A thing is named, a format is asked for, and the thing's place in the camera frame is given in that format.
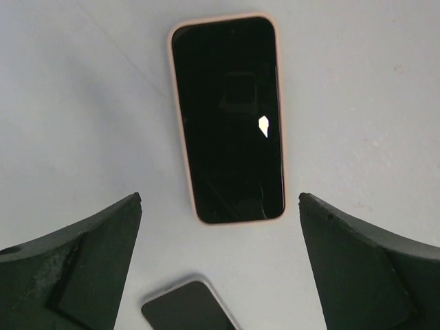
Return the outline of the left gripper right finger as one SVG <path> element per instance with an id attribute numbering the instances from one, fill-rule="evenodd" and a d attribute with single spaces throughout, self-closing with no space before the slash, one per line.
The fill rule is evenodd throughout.
<path id="1" fill-rule="evenodd" d="M 438 329 L 439 248 L 299 196 L 302 233 L 328 329 Z"/>

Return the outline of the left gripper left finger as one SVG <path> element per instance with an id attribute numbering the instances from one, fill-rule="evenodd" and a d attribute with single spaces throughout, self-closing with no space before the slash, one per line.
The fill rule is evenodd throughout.
<path id="1" fill-rule="evenodd" d="M 135 192 L 1 251 L 2 329 L 113 329 L 142 217 Z"/>

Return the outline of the bare phone silver edge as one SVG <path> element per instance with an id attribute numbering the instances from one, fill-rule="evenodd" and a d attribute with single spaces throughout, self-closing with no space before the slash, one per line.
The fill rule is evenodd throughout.
<path id="1" fill-rule="evenodd" d="M 152 329 L 241 329 L 201 274 L 179 278 L 145 295 L 141 312 Z"/>

